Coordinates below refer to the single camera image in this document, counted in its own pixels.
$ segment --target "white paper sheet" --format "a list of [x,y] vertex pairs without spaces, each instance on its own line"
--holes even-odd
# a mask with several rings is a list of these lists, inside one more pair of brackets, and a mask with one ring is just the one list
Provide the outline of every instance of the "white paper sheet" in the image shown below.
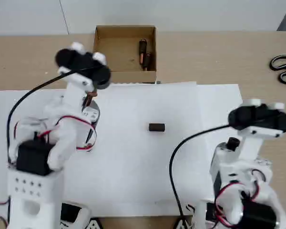
[[[43,106],[62,93],[32,94],[16,110],[11,126],[21,117],[39,116]],[[0,92],[0,200],[7,188],[6,119],[23,94]],[[88,154],[75,153],[66,164],[64,198],[87,205],[94,216],[154,216],[178,214],[168,174],[173,149],[193,133],[226,123],[241,96],[235,84],[136,84],[112,85],[99,91],[96,101],[101,109],[97,144]],[[165,123],[165,133],[148,132],[148,124],[157,122]],[[212,197],[212,154],[230,135],[235,131],[202,136],[180,149],[173,176],[183,203]]]

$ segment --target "scissors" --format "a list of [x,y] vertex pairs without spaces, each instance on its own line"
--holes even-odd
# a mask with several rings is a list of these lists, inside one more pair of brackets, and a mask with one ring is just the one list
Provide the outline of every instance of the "scissors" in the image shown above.
[[286,60],[286,55],[280,55],[273,58],[269,63],[269,68],[273,71],[285,70],[283,73],[278,75],[277,79],[279,82],[286,84],[286,80],[284,80],[284,77],[286,76],[286,63],[276,66],[275,62],[278,60]]

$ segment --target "wooden table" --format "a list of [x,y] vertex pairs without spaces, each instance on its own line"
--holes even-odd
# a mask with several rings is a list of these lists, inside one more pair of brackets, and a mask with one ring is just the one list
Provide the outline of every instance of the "wooden table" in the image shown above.
[[[0,37],[0,90],[30,89],[56,76],[53,57],[72,41],[92,50],[93,35]],[[286,104],[286,85],[268,68],[269,60],[283,53],[286,32],[160,32],[157,80],[238,83],[244,99]],[[51,88],[64,86],[57,82]],[[272,187],[286,210],[286,136],[267,141],[261,156],[273,161]],[[174,221],[175,217],[102,219],[105,229],[169,229]]]

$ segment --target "cardboard box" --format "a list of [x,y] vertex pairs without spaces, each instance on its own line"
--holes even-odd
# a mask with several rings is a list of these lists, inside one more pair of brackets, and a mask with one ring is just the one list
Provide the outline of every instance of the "cardboard box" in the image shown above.
[[[139,40],[147,40],[153,56],[149,71],[139,63]],[[154,26],[97,26],[94,52],[106,56],[113,83],[143,83],[156,80],[156,28]]]

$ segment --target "white wall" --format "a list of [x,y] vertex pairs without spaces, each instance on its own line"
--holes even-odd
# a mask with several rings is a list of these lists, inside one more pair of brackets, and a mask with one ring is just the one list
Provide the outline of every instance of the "white wall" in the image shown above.
[[59,0],[0,0],[0,35],[67,34]]
[[61,0],[71,33],[98,24],[154,24],[158,30],[277,30],[286,0]]
[[[160,31],[273,30],[286,0],[61,0],[70,33],[98,24],[153,24]],[[0,0],[0,35],[67,34],[60,0]]]

